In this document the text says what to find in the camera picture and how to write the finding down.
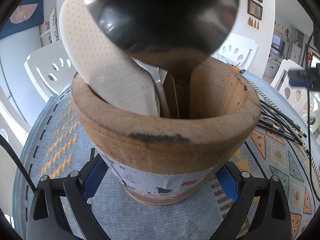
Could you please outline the framed picture lower right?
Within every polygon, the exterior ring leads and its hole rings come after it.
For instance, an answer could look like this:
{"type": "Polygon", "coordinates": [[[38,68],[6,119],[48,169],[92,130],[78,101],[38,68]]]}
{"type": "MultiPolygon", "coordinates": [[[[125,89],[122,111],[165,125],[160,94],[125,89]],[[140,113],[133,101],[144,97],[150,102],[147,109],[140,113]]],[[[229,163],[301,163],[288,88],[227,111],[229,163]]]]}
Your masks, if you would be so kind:
{"type": "Polygon", "coordinates": [[[247,13],[258,20],[263,18],[263,7],[254,0],[248,0],[247,13]]]}

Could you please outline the bamboo utensil holder cup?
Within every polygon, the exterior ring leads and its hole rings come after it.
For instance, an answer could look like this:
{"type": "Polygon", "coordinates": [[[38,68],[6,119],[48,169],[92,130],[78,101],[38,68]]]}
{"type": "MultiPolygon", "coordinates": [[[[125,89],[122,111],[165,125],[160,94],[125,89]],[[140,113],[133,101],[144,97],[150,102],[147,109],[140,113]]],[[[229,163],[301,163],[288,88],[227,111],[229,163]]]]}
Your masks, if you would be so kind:
{"type": "Polygon", "coordinates": [[[124,190],[146,205],[192,195],[236,153],[261,113],[253,86],[227,64],[206,59],[191,77],[189,119],[143,116],[109,105],[80,75],[73,106],[124,190]]]}

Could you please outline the white chair near right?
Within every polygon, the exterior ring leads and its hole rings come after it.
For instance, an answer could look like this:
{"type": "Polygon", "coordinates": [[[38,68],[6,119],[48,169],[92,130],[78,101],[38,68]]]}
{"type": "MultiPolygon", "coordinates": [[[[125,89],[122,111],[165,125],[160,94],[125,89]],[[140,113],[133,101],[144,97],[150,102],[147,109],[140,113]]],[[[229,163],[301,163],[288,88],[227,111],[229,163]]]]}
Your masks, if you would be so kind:
{"type": "MultiPolygon", "coordinates": [[[[289,70],[304,70],[292,60],[282,60],[278,71],[271,82],[277,90],[307,123],[307,91],[303,87],[289,85],[289,70]]],[[[310,129],[314,133],[319,128],[319,92],[310,92],[310,129]]]]}

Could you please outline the white chair far right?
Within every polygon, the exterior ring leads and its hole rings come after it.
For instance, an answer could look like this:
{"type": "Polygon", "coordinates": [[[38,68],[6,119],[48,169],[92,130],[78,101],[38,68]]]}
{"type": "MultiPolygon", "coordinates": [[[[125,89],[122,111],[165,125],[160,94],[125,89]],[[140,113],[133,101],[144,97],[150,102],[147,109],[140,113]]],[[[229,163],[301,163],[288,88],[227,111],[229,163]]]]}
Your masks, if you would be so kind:
{"type": "Polygon", "coordinates": [[[226,64],[247,70],[252,63],[258,45],[250,38],[230,33],[224,43],[211,55],[226,64]]]}

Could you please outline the small steel spoon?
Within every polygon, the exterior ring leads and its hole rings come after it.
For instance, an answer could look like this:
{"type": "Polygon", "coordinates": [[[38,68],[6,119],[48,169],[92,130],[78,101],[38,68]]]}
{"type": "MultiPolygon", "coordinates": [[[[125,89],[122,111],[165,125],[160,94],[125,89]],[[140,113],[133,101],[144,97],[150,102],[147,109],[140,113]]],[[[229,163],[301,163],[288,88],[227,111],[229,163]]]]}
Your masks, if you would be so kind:
{"type": "Polygon", "coordinates": [[[150,77],[152,78],[153,84],[155,86],[158,98],[159,98],[159,102],[161,104],[161,109],[163,111],[163,115],[165,118],[171,118],[170,115],[170,110],[169,110],[169,106],[167,103],[167,98],[165,95],[165,91],[161,82],[161,76],[159,73],[159,68],[158,67],[154,67],[152,65],[143,63],[142,61],[132,57],[133,61],[135,61],[135,63],[137,65],[140,66],[140,68],[142,68],[144,71],[146,71],[150,77]]]}

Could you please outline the white chair near left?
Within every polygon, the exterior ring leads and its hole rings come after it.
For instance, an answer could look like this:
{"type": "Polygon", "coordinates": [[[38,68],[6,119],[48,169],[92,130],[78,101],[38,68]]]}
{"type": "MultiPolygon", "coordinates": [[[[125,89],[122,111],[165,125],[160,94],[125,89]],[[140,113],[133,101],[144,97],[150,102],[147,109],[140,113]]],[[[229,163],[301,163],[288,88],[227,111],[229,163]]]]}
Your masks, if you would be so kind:
{"type": "Polygon", "coordinates": [[[20,116],[1,88],[1,135],[21,155],[31,126],[20,116]]]}

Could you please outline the white plastic rice paddle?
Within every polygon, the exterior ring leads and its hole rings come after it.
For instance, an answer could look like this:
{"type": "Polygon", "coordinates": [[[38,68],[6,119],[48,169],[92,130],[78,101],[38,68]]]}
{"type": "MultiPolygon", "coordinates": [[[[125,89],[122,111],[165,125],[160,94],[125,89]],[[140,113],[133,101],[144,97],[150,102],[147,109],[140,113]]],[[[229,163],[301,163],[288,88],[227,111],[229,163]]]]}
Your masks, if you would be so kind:
{"type": "Polygon", "coordinates": [[[77,72],[109,104],[140,115],[159,116],[149,74],[98,28],[84,0],[65,0],[60,36],[77,72]]]}

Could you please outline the patterned blue table mat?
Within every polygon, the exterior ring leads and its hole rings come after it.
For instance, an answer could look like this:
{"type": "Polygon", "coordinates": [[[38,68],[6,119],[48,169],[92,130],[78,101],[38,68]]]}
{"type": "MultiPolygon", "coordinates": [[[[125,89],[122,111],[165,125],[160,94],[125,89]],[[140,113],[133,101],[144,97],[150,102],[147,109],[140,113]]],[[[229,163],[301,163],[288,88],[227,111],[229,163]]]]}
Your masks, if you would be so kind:
{"type": "MultiPolygon", "coordinates": [[[[258,178],[278,176],[290,208],[292,238],[297,239],[319,209],[319,145],[305,148],[263,128],[256,128],[232,157],[240,170],[258,178]]],[[[71,92],[49,100],[33,126],[21,154],[34,183],[68,176],[97,155],[72,105],[71,92]]],[[[88,205],[111,239],[208,239],[233,205],[211,177],[185,201],[151,207],[133,200],[107,172],[88,205]]]]}

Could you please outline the wall television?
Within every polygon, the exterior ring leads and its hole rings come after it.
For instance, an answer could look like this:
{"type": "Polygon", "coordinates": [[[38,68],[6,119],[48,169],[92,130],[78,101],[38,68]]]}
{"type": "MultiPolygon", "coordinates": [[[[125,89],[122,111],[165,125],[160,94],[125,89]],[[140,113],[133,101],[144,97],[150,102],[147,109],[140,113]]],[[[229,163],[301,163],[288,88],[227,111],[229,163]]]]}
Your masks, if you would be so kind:
{"type": "Polygon", "coordinates": [[[272,38],[270,51],[278,55],[279,57],[282,57],[285,49],[285,44],[286,44],[285,41],[281,37],[274,34],[272,38]]]}

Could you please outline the large steel spoon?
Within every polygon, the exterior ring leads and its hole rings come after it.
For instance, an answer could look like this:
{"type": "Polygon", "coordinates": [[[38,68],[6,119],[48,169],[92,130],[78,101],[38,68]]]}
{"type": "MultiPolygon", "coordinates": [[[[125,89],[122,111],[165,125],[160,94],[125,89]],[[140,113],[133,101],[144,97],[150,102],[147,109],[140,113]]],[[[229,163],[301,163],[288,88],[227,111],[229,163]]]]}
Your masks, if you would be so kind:
{"type": "Polygon", "coordinates": [[[179,116],[190,116],[195,68],[225,41],[239,0],[84,0],[102,32],[123,52],[169,72],[179,116]]]}

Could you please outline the blue wall hanging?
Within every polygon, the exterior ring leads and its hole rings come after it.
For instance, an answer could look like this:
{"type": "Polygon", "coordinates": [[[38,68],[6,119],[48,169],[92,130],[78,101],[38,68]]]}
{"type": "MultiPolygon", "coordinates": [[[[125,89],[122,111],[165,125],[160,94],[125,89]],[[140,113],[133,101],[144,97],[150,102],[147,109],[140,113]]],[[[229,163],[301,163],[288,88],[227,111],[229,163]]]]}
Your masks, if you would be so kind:
{"type": "Polygon", "coordinates": [[[23,0],[5,23],[0,39],[43,23],[43,0],[23,0]]]}

